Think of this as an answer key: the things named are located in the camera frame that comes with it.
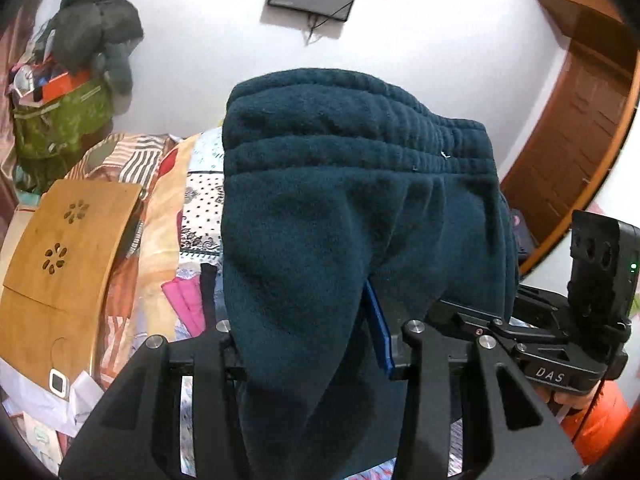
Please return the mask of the orange sleeve forearm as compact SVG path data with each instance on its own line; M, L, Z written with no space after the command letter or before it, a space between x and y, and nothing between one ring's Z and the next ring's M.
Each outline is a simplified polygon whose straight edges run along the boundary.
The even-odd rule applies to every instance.
M582 431L574 442L574 447L586 466L594 464L606 452L630 413L630 408L616 382L605 382L599 394L596 394L597 389L593 389L586 396L573 396L541 385L534 385L534 389L544 402L554 401L556 404L570 407L560 422L570 439L574 438L587 415L591 401L596 399Z

